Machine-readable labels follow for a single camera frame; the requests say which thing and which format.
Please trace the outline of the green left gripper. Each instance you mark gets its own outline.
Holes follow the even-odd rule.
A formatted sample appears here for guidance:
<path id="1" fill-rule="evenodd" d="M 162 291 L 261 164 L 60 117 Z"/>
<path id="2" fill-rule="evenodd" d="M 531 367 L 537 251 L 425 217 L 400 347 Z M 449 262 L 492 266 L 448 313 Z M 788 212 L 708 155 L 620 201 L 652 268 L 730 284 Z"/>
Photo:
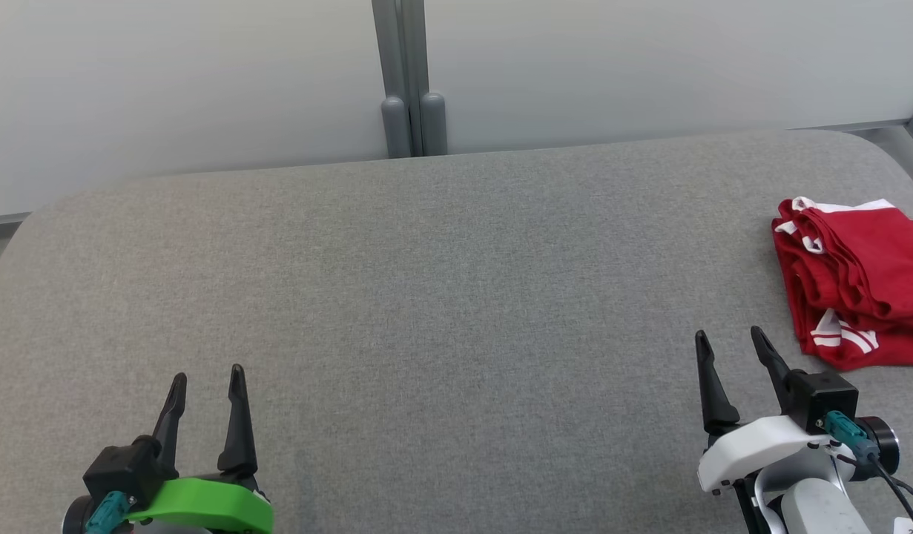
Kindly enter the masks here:
<path id="1" fill-rule="evenodd" d="M 186 374 L 174 376 L 157 419 L 154 436 L 159 443 L 157 459 L 166 470 L 175 470 L 179 422 L 184 415 Z M 245 369 L 232 366 L 228 385 L 230 416 L 225 446 L 217 461 L 223 475 L 254 475 L 257 452 Z M 269 501 L 240 484 L 202 478 L 178 478 L 162 484 L 150 506 L 128 513 L 131 523 L 162 523 L 199 527 L 231 533 L 271 533 L 275 513 Z"/>

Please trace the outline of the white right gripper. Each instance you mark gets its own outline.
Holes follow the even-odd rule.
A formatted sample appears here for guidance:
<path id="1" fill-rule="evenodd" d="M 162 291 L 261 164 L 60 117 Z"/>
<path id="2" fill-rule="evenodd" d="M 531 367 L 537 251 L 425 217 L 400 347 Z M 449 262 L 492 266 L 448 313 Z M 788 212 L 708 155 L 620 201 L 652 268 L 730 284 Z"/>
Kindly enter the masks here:
<path id="1" fill-rule="evenodd" d="M 785 491 L 806 478 L 835 484 L 835 463 L 825 447 L 825 434 L 808 434 L 786 415 L 791 413 L 788 384 L 791 368 L 759 326 L 751 326 L 752 344 L 768 371 L 782 415 L 762 417 L 738 428 L 740 415 L 731 405 L 715 371 L 715 354 L 706 332 L 696 332 L 696 365 L 702 419 L 708 438 L 717 438 L 698 462 L 701 490 L 713 492 L 758 475 L 762 490 Z"/>

